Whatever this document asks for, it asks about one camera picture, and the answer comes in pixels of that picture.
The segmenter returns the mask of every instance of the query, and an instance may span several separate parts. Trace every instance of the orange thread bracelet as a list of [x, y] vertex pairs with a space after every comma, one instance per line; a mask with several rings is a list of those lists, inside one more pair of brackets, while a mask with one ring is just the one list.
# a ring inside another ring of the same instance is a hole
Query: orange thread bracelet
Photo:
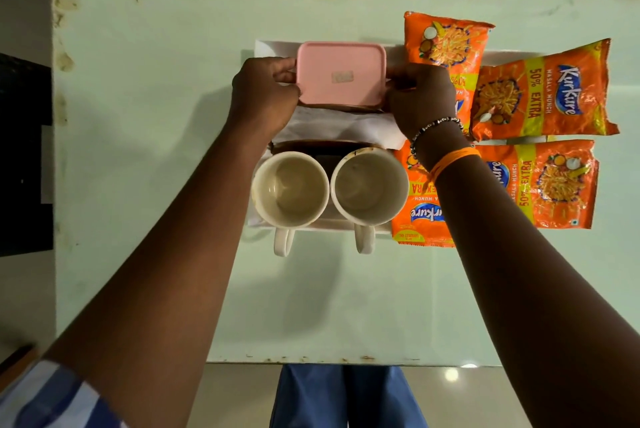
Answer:
[[447, 168], [454, 161], [459, 160], [460, 158], [472, 155], [480, 156], [480, 152], [475, 148], [467, 147], [461, 150], [455, 150], [447, 153], [445, 156], [440, 158], [440, 161], [438, 163], [433, 165], [431, 172], [429, 172], [430, 181], [435, 184], [436, 180], [445, 168]]

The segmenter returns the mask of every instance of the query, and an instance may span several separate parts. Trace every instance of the forearm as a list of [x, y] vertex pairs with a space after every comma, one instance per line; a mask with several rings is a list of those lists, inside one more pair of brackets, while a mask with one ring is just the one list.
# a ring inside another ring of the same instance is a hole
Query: forearm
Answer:
[[140, 246], [45, 355], [91, 383], [132, 426], [188, 419], [264, 150], [249, 140], [229, 131], [218, 137]]
[[[435, 155], [464, 144], [439, 138], [444, 150], [434, 152], [429, 140], [419, 149], [428, 168]], [[436, 188], [489, 334], [532, 423], [637, 421], [640, 340], [633, 328], [536, 230], [479, 157], [448, 166]]]

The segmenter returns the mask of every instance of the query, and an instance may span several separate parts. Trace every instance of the orange snack packet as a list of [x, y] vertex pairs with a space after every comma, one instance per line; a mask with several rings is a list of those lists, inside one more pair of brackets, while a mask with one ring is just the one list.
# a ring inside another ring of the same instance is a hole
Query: orange snack packet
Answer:
[[481, 145], [481, 157], [537, 228], [591, 229], [598, 162], [591, 140]]
[[424, 167], [413, 158], [409, 141], [394, 153], [409, 175], [409, 198], [391, 220], [391, 236], [400, 244], [453, 247], [440, 201]]
[[559, 54], [483, 67], [472, 134], [500, 140], [548, 134], [618, 134], [607, 120], [611, 39]]
[[409, 62], [441, 65], [449, 70], [456, 87], [456, 115], [467, 134], [480, 60], [493, 27], [491, 23], [412, 11], [404, 14], [404, 46]]
[[[591, 140], [529, 145], [480, 145], [477, 150], [496, 179], [537, 228], [590, 229], [598, 182]], [[409, 175], [409, 198], [391, 220], [400, 244], [454, 247], [440, 201], [409, 141], [395, 152]]]

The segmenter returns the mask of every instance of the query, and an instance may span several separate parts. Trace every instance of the mug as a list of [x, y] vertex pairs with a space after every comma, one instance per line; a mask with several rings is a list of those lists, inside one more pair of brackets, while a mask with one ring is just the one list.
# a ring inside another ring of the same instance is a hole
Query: mug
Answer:
[[251, 199], [258, 214], [276, 227], [273, 252], [285, 257], [295, 230], [323, 213], [329, 201], [329, 179], [316, 159], [285, 151], [260, 165], [251, 184]]
[[349, 153], [335, 167], [331, 177], [333, 204], [353, 222], [356, 248], [371, 254], [376, 228], [391, 221], [409, 196], [409, 177], [391, 152], [362, 148]]

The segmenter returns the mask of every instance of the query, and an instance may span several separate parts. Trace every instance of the pink lid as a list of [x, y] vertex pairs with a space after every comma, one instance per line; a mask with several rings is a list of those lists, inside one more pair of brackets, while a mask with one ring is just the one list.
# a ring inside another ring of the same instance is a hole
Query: pink lid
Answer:
[[387, 54], [377, 43], [305, 42], [296, 80], [304, 104], [375, 107], [385, 95]]

